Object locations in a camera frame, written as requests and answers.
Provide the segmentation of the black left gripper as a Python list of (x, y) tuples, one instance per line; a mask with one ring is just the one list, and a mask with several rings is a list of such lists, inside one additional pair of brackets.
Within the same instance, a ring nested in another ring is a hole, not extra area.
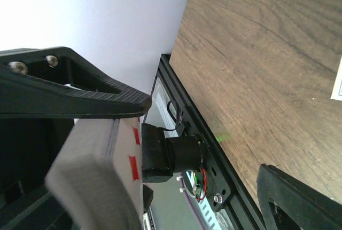
[(1, 229), (78, 229), (45, 186), (73, 120), (1, 120)]

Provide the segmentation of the blue backed card deck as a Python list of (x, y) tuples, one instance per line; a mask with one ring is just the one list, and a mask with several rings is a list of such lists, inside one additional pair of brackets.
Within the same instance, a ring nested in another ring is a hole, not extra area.
[(45, 183), (81, 229), (141, 229), (139, 118), (78, 120)]

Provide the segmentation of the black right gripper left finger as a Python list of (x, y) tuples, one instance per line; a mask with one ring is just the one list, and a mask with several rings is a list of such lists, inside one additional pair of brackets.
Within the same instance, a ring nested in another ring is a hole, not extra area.
[(1, 51), (1, 118), (135, 118), (151, 105), (68, 47)]

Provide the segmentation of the blue backed playing card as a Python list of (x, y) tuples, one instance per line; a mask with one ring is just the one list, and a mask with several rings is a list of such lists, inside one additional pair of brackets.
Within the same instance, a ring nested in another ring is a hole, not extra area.
[(340, 59), (331, 99), (342, 101), (342, 58)]

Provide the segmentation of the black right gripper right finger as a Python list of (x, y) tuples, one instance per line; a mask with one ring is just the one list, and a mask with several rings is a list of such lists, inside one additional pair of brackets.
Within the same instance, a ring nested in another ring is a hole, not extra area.
[(273, 165), (260, 165), (257, 196), (266, 229), (341, 229), (341, 204)]

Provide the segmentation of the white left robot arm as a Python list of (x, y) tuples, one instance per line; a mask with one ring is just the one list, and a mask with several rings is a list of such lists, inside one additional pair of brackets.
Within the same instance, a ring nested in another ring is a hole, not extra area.
[(151, 106), (68, 47), (1, 52), (1, 229), (142, 229), (148, 183), (204, 158)]

